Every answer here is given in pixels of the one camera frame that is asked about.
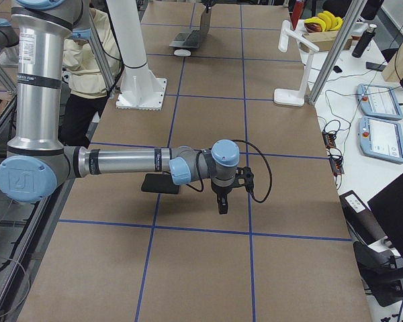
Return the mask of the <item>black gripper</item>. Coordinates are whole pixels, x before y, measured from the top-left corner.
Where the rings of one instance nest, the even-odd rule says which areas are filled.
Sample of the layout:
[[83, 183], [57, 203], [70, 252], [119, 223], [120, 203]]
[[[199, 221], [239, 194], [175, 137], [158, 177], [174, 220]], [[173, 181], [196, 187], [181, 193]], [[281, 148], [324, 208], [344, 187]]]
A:
[[219, 214], [227, 213], [228, 212], [227, 196], [232, 191], [232, 187], [218, 186], [215, 183], [212, 183], [211, 188], [213, 192], [216, 194]]

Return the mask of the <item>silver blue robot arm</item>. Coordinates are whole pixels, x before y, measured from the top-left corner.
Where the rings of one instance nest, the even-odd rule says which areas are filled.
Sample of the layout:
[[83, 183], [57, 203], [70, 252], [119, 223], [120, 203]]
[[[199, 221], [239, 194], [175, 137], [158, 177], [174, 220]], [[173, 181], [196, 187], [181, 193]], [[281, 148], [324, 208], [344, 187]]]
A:
[[118, 114], [101, 118], [92, 150], [64, 146], [58, 140], [64, 40], [93, 34], [86, 1], [14, 1], [11, 14], [19, 24], [16, 134], [0, 164], [0, 190], [21, 203], [50, 196], [72, 178], [109, 173], [143, 173], [142, 190], [178, 193], [182, 185], [208, 179], [218, 211], [228, 211], [228, 194], [239, 185], [238, 146], [219, 140], [206, 149], [116, 148], [144, 130], [124, 116], [125, 109], [159, 110], [167, 80], [149, 69], [140, 18], [133, 1], [113, 1], [109, 14], [124, 61], [116, 101]]
[[14, 44], [27, 44], [40, 63], [29, 73], [18, 74], [16, 135], [7, 144], [7, 157], [0, 163], [0, 190], [20, 203], [35, 203], [49, 197], [62, 183], [87, 175], [145, 173], [144, 192], [177, 194], [179, 187], [193, 181], [211, 180], [218, 211], [228, 211], [225, 165], [230, 140], [195, 151], [189, 147], [88, 150], [64, 146], [58, 140], [60, 72], [56, 57], [62, 49], [64, 29], [48, 22], [42, 30], [24, 37], [11, 27], [0, 25], [0, 51]]

